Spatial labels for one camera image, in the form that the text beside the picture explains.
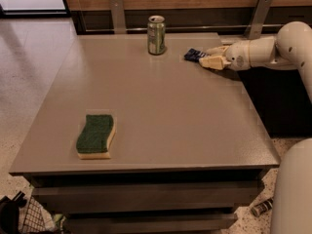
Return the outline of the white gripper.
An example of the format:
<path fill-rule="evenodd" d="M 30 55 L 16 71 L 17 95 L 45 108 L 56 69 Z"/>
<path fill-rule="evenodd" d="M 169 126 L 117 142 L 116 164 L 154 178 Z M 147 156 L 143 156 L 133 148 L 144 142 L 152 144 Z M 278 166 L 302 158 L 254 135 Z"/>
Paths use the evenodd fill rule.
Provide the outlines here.
<path fill-rule="evenodd" d="M 200 58 L 199 63 L 202 67 L 213 70 L 223 70 L 227 66 L 235 71 L 248 70 L 251 68 L 249 52 L 250 41 L 239 41 L 230 46 L 207 49 L 209 56 Z"/>

